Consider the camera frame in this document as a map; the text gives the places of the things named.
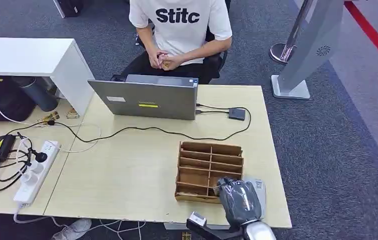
gray carpet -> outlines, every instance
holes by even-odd
[[[127,13],[119,0],[97,0],[80,17],[60,19],[50,1],[0,0],[0,37],[75,38],[95,77],[109,79],[141,52],[134,46]],[[278,239],[378,239],[378,147],[331,65],[324,64],[308,79],[311,100],[272,96],[270,76],[282,66],[267,52],[285,40],[295,16],[292,0],[234,1],[233,46],[214,84],[263,86],[293,224],[293,229],[275,229]],[[48,239],[58,230],[49,220],[17,225],[11,215],[2,214],[0,224],[6,229],[0,240]],[[180,239],[179,232],[157,223],[143,228],[142,236]],[[134,231],[123,237],[135,240],[138,235]],[[118,238],[100,228],[82,239]]]

shoe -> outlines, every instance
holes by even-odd
[[[62,231],[53,235],[52,240],[76,240],[86,234],[92,226],[92,221],[88,218],[82,218],[75,221],[69,227],[65,227]]]

red stripe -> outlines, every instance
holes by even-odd
[[[352,17],[357,21],[360,28],[368,36],[368,38],[373,42],[373,44],[378,49],[378,33],[371,26],[371,24],[365,19],[363,14],[358,10],[355,4],[351,1],[345,2],[346,9],[351,13]]]

white cable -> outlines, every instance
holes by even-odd
[[[9,117],[7,117],[1,110],[0,110],[0,115],[2,115],[4,118],[6,118],[7,120],[11,121],[11,122],[14,122],[14,123],[17,123],[17,124],[25,124],[25,125],[33,125],[34,123],[28,123],[28,122],[23,122],[23,121],[15,121],[13,119],[10,119]],[[75,124],[75,125],[68,125],[70,128],[73,128],[73,127],[79,127],[82,123],[80,124]],[[64,126],[61,126],[61,125],[53,125],[53,126],[50,126],[50,125],[42,125],[42,126],[35,126],[35,127],[64,127]]]
[[[24,203],[21,203],[21,204],[18,205],[18,208],[17,208],[17,210],[16,210],[16,212],[15,212],[15,214],[14,214],[14,221],[15,221],[16,223],[18,223],[18,224],[29,224],[29,223],[34,223],[34,222],[38,222],[38,221],[41,221],[41,220],[44,220],[44,219],[51,218],[51,219],[53,220],[53,223],[54,223],[56,226],[60,227],[60,228],[62,228],[62,227],[69,228],[69,229],[71,229],[71,230],[72,230],[73,232],[75,232],[75,233],[86,233],[86,232],[91,231],[91,230],[93,230],[93,229],[96,229],[96,228],[99,228],[99,227],[108,227],[109,225],[116,224],[117,222],[121,221],[121,220],[116,220],[116,221],[113,221],[113,222],[111,222],[111,223],[101,224],[101,225],[98,225],[98,226],[92,227],[92,228],[90,228],[90,229],[84,230],[84,231],[75,231],[72,227],[70,227],[70,226],[68,226],[68,225],[66,225],[66,224],[59,224],[59,223],[56,221],[55,217],[53,217],[53,216],[43,216],[43,217],[39,217],[39,218],[36,218],[36,219],[25,220],[25,221],[18,220],[18,213],[19,213],[19,211],[20,211],[22,208],[26,207],[26,206],[27,206],[27,205],[24,204]]]
[[[10,119],[10,118],[8,118],[7,116],[5,116],[5,115],[3,114],[2,111],[0,111],[0,114],[1,114],[4,118],[6,118],[7,120],[9,120],[9,121],[11,121],[11,122],[14,122],[14,123],[17,123],[17,124],[31,125],[30,123],[26,123],[26,122],[22,122],[22,121],[15,121],[15,120],[13,120],[13,119]]]
[[[0,114],[1,114],[4,118],[6,118],[7,120],[9,120],[9,121],[11,121],[11,122],[18,123],[18,124],[25,124],[25,125],[33,125],[33,123],[27,123],[27,122],[22,122],[22,121],[15,121],[15,120],[13,120],[13,119],[10,119],[9,117],[5,116],[1,110],[0,110]],[[93,124],[93,123],[84,123],[84,122],[81,122],[81,123],[79,123],[79,124],[75,124],[75,125],[68,125],[68,127],[73,128],[73,127],[79,127],[79,126],[82,126],[82,125],[93,125],[93,126],[96,126],[96,127],[98,128],[98,130],[99,130],[99,138],[102,136],[102,129],[101,129],[98,125]],[[65,126],[62,126],[62,125],[53,125],[53,126],[51,126],[51,125],[40,125],[40,126],[35,126],[35,127],[42,127],[42,128],[45,128],[45,127],[65,127]],[[55,143],[53,143],[53,142],[51,142],[51,141],[48,140],[48,142],[50,142],[52,145],[54,145],[54,146],[55,146],[56,148],[58,148],[59,150],[61,150],[61,151],[63,151],[63,152],[66,152],[66,153],[70,153],[70,154],[75,154],[75,153],[82,153],[82,152],[85,152],[85,151],[91,149],[92,147],[94,147],[94,146],[97,144],[98,141],[99,141],[99,140],[95,141],[90,147],[88,147],[88,148],[86,148],[86,149],[78,150],[78,151],[71,151],[71,150],[65,150],[65,149],[62,149],[62,148],[60,148],[57,144],[55,144]]]
[[[120,222],[120,224],[118,225],[118,229],[117,229],[117,230],[114,230],[114,229],[112,229],[112,228],[109,227],[109,226],[104,226],[104,227],[106,227],[107,229],[109,229],[109,230],[111,230],[111,231],[113,231],[113,232],[116,232],[117,235],[118,235],[118,237],[119,237],[121,240],[122,240],[122,238],[121,238],[121,236],[120,236],[120,233],[127,232],[127,231],[131,231],[131,230],[139,230],[139,239],[141,240],[141,239],[142,239],[142,234],[141,234],[141,232],[140,232],[140,229],[141,229],[142,227],[144,227],[145,225],[146,225],[146,222],[144,222],[144,223],[140,226],[140,222],[137,221],[137,227],[135,227],[135,228],[130,228],[130,229],[126,229],[126,230],[120,230],[120,228],[121,228],[121,222]]]
[[[93,125],[93,126],[96,126],[97,129],[99,130],[99,138],[102,136],[102,129],[101,129],[98,125],[93,124],[93,123],[84,123],[84,122],[82,122],[81,125]],[[31,136],[31,138],[42,139],[42,138],[39,137],[39,136]],[[76,151],[71,151],[70,149],[69,149],[69,150],[65,150],[65,149],[63,149],[63,148],[60,148],[56,143],[54,143],[54,142],[52,142],[52,141],[50,141],[50,140],[47,140],[47,141],[50,142],[52,145],[54,145],[56,148],[58,148],[59,150],[61,150],[61,151],[63,151],[63,152],[70,153],[70,154],[76,154],[76,153],[82,153],[82,152],[85,152],[85,151],[91,149],[92,147],[94,147],[94,146],[97,144],[97,142],[98,142],[99,140],[94,141],[94,142],[90,145],[90,147],[88,147],[88,148],[86,148],[86,149],[83,149],[83,150],[76,150]]]
[[[19,142],[18,149],[17,149],[17,154],[16,154],[16,156],[15,156],[15,163],[16,163],[16,164],[18,164],[18,161],[19,161],[18,153],[19,153],[19,150],[21,150],[21,146],[22,146],[22,144],[24,144],[24,146],[25,146],[26,148],[29,148],[29,147],[25,144],[25,141],[26,141],[26,140],[29,140],[29,138],[24,137],[24,138],[21,139],[20,142]],[[21,173],[21,175],[24,174],[24,172],[21,170],[21,168],[18,168],[18,172]]]

black pants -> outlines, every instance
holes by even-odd
[[[166,77],[182,77],[182,78],[198,78],[199,84],[209,84],[212,79],[211,66],[204,63],[192,63],[171,71],[155,69],[150,66],[149,55],[145,51],[136,57],[121,73],[122,78],[126,78],[128,74],[154,75]]]

